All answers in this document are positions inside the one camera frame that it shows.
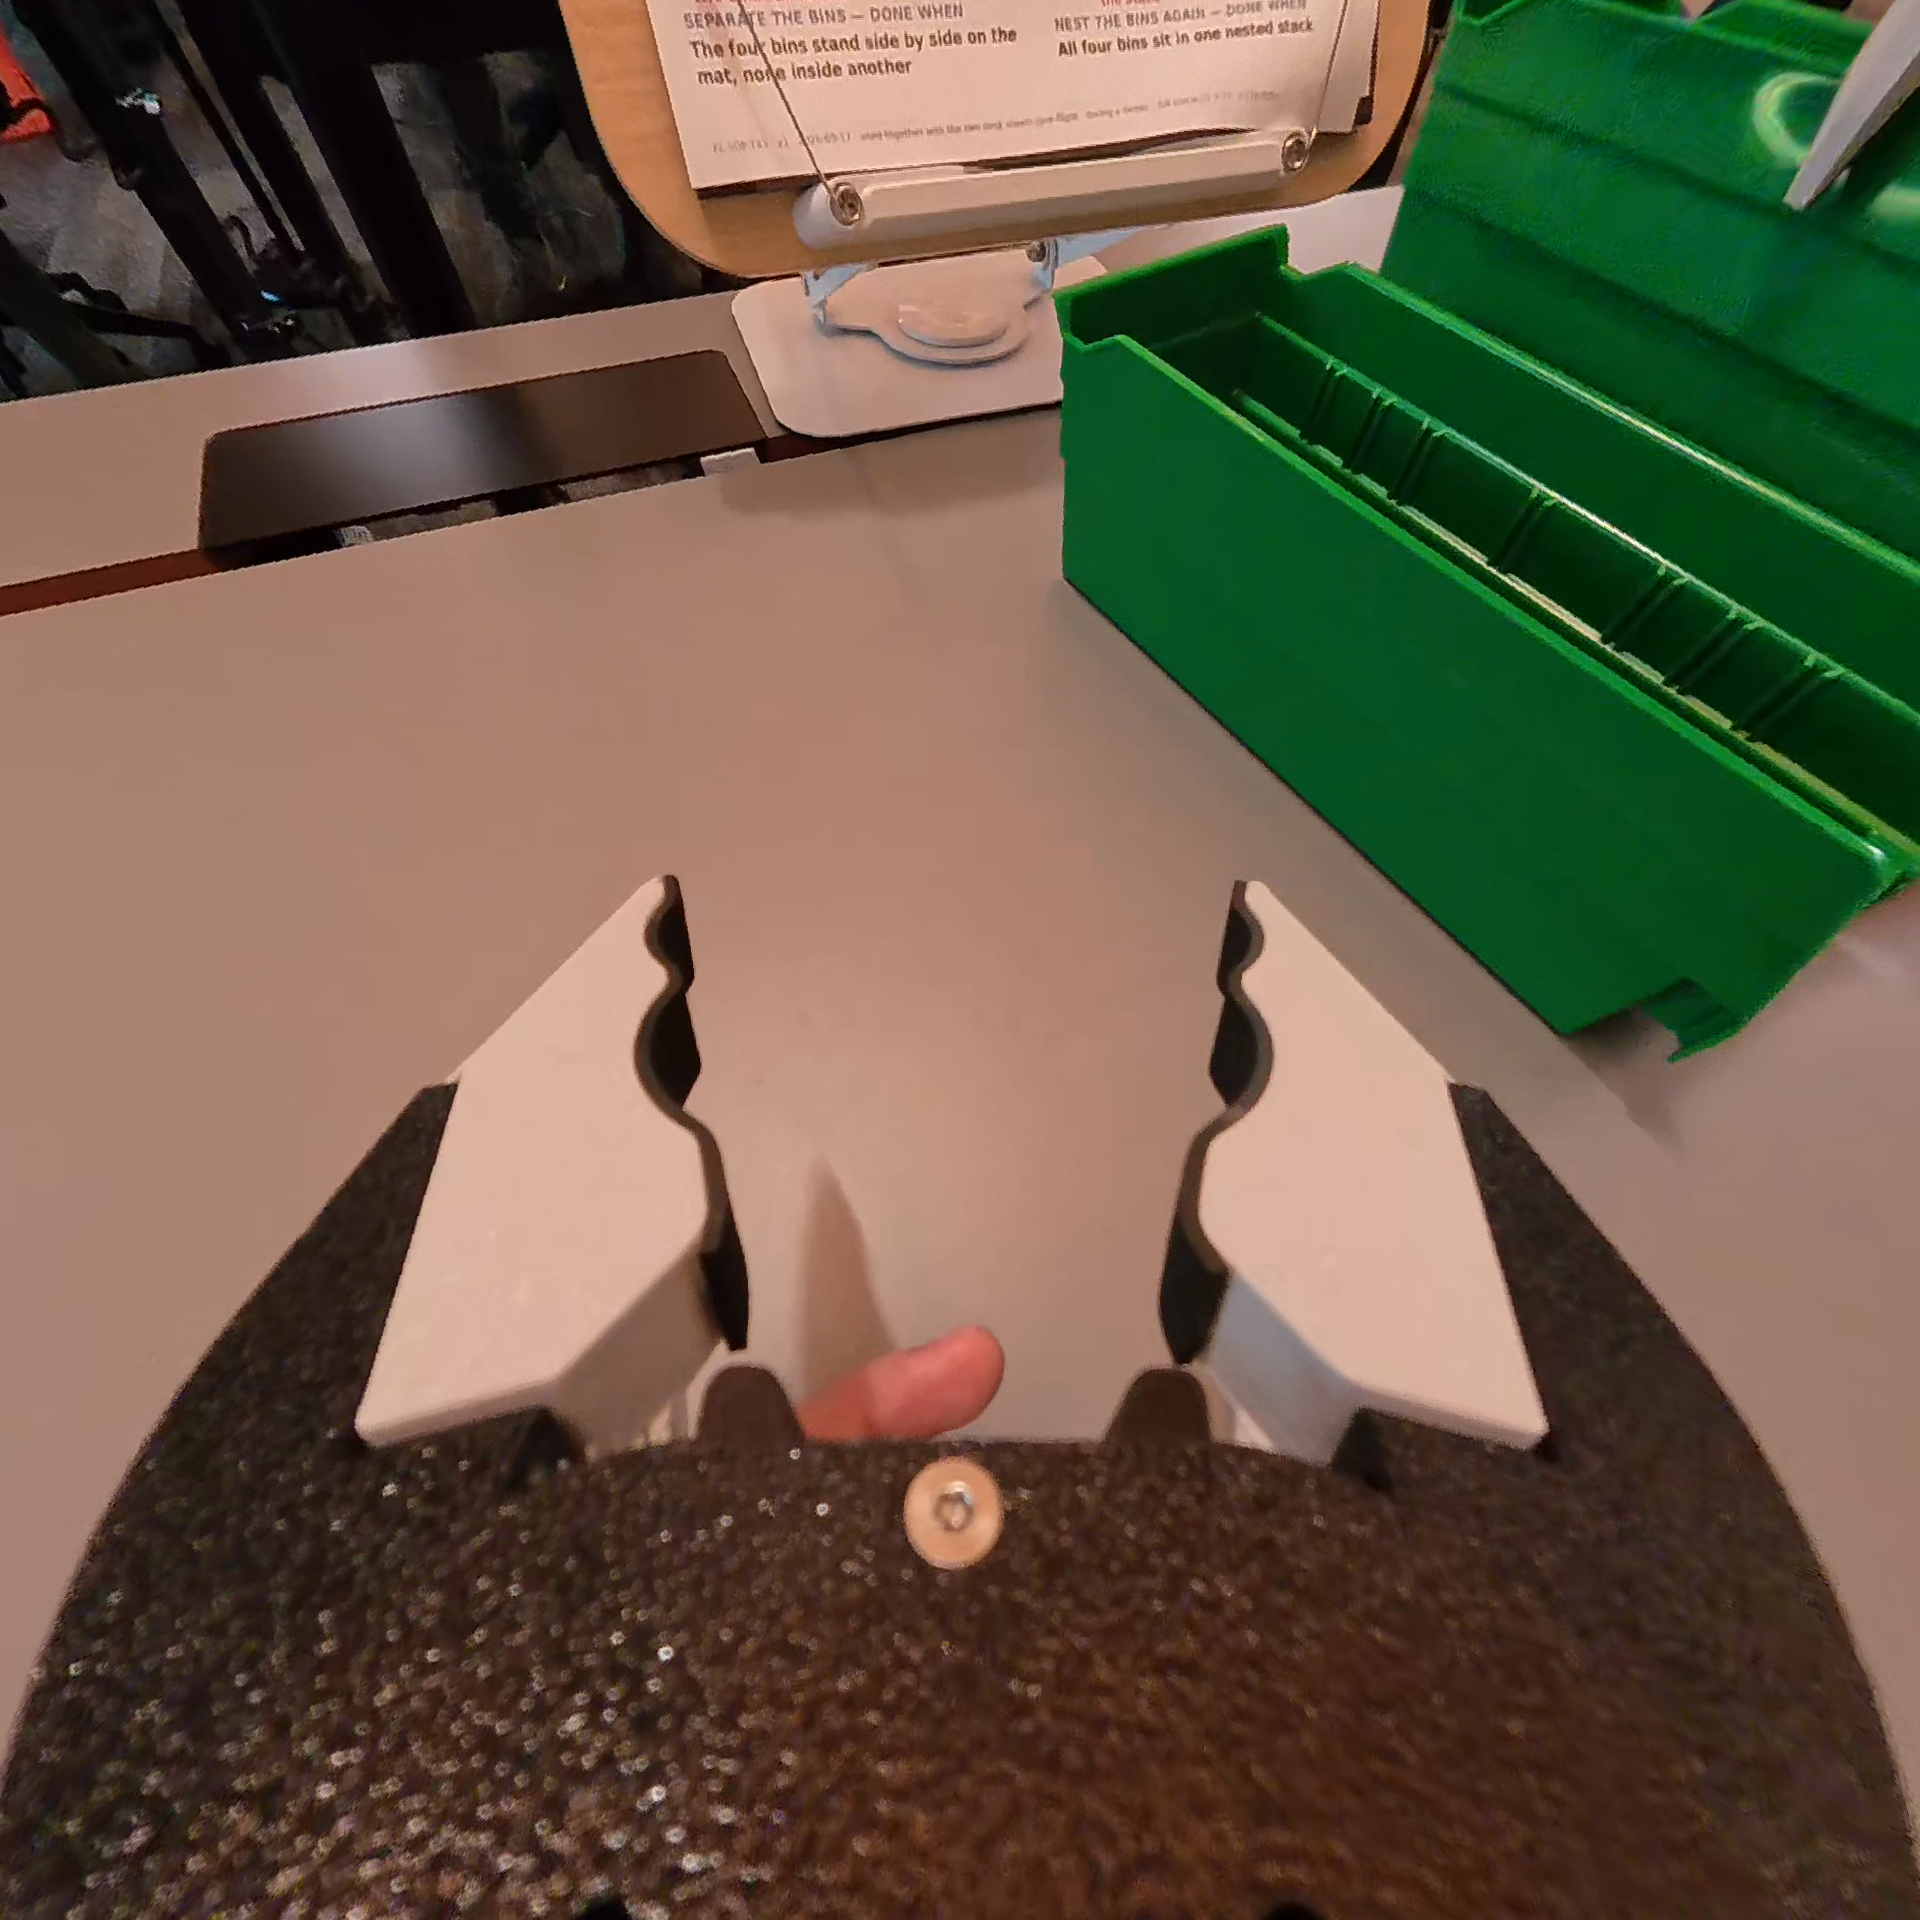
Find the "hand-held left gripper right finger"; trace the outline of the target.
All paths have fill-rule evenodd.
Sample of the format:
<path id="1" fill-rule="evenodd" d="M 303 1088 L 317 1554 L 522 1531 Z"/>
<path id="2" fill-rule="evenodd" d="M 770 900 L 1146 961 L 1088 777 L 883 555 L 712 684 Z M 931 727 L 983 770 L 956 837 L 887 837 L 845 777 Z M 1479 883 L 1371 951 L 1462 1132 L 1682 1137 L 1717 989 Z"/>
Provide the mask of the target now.
<path id="1" fill-rule="evenodd" d="M 1159 1325 L 1206 1434 L 1326 1467 L 1359 1418 L 1550 1431 L 1450 1073 L 1259 881 L 1237 881 Z"/>

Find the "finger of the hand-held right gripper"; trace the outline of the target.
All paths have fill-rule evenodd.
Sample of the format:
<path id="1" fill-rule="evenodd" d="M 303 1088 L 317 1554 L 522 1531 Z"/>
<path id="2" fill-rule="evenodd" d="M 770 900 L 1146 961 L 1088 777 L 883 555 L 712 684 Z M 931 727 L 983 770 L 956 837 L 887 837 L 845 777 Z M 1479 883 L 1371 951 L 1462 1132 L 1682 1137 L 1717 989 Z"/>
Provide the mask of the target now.
<path id="1" fill-rule="evenodd" d="M 1782 203 L 1810 208 L 1917 87 L 1917 2 L 1891 2 L 1850 63 Z"/>

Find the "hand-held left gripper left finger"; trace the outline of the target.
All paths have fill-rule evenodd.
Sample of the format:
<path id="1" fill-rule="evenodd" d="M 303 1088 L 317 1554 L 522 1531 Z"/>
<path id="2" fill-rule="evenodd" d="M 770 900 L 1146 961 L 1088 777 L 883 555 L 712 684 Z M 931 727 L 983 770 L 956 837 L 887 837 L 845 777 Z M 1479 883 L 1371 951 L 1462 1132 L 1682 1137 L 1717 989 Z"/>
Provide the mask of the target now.
<path id="1" fill-rule="evenodd" d="M 690 1435 L 750 1337 L 682 885 L 646 881 L 452 1080 L 355 1429 L 378 1449 L 514 1413 L 588 1456 Z"/>

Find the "green plastic bin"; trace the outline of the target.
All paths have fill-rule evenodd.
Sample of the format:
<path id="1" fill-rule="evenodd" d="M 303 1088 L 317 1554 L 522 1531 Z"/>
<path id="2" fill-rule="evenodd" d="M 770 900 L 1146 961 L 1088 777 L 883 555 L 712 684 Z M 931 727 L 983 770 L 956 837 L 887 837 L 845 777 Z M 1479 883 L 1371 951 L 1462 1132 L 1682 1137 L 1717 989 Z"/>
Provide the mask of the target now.
<path id="1" fill-rule="evenodd" d="M 1384 273 L 1912 561 L 1916 92 L 1787 202 L 1869 45 L 1813 4 L 1459 4 Z"/>
<path id="2" fill-rule="evenodd" d="M 1554 1034 L 1916 891 L 1916 561 L 1280 232 L 1056 308 L 1068 585 Z"/>

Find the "person's left hand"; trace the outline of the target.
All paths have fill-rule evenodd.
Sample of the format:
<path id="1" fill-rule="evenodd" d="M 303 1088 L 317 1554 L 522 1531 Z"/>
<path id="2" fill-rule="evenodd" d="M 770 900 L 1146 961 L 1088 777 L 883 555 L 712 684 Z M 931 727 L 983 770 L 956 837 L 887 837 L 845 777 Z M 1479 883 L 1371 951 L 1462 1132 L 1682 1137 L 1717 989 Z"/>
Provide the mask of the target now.
<path id="1" fill-rule="evenodd" d="M 988 1328 L 956 1328 L 910 1352 L 890 1352 L 800 1407 L 806 1441 L 919 1442 L 959 1431 L 997 1399 L 1003 1349 Z"/>

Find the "wooden sign board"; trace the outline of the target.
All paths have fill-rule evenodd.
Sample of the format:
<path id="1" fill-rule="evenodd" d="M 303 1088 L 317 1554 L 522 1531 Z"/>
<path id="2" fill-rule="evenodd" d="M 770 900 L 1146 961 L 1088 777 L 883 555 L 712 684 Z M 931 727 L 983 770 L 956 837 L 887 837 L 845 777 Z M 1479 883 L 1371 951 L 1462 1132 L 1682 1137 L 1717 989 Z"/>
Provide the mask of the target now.
<path id="1" fill-rule="evenodd" d="M 579 66 L 592 128 L 613 162 L 616 183 L 640 213 L 683 255 L 739 279 L 803 276 L 813 267 L 859 261 L 900 265 L 932 257 L 962 257 L 1024 248 L 1018 225 L 978 226 L 956 239 L 906 243 L 900 248 L 835 248 L 811 251 L 792 226 L 795 196 L 808 185 L 782 181 L 735 195 L 700 196 L 682 149 L 679 123 L 668 97 L 656 27 L 644 4 L 565 2 L 560 7 L 567 43 Z M 1332 202 L 1395 144 L 1416 100 L 1428 58 L 1428 7 L 1384 2 L 1375 7 L 1373 114 L 1349 132 L 1318 131 L 1312 155 L 1286 183 L 1251 195 L 1206 195 L 1181 200 L 1150 213 L 1104 217 L 1104 226 L 1125 228 L 1095 248 L 1102 251 L 1130 233 L 1157 226 L 1204 225 L 1215 220 L 1280 220 L 1296 208 Z"/>

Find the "white sign bracket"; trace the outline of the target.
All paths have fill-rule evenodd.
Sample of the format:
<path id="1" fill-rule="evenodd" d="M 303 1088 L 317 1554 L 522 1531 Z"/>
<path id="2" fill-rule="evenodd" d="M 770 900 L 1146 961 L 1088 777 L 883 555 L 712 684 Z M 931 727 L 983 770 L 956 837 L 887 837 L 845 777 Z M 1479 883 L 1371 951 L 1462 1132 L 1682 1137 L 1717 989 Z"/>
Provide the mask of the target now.
<path id="1" fill-rule="evenodd" d="M 1125 228 L 1104 226 L 1104 217 L 1286 183 L 1306 169 L 1315 141 L 1317 132 L 1307 128 L 1262 128 L 1068 160 L 823 176 L 791 208 L 804 250 L 895 250 L 1018 225 L 1028 273 L 999 288 L 965 274 L 954 296 L 852 301 L 844 288 L 871 261 L 813 267 L 800 276 L 806 311 L 821 335 L 866 335 L 910 364 L 989 367 L 1020 352 L 1028 308 L 1051 296 L 1068 259 L 1091 257 L 1104 241 L 1125 236 Z"/>

